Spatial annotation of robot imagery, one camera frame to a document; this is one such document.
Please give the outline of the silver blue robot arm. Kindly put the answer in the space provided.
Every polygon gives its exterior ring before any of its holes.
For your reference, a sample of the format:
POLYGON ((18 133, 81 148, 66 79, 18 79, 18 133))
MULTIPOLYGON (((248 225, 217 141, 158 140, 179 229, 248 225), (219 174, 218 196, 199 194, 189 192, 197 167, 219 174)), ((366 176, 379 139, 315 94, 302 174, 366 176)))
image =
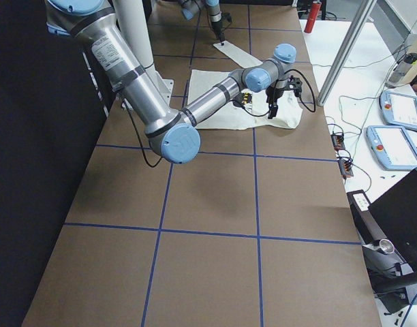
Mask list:
POLYGON ((151 149, 174 164, 191 161, 200 150, 196 126, 214 115, 244 89, 270 90, 279 99, 287 72, 296 60, 291 44, 279 44, 261 64, 236 69, 220 83, 177 110, 163 98, 119 31, 115 8, 107 1, 46 1, 50 32, 70 35, 85 46, 105 71, 114 91, 131 104, 145 125, 151 149))
POLYGON ((223 28, 224 15, 218 0, 178 0, 177 2, 181 7, 181 13, 185 20, 191 20, 196 14, 199 14, 205 9, 215 37, 221 43, 225 41, 223 28))

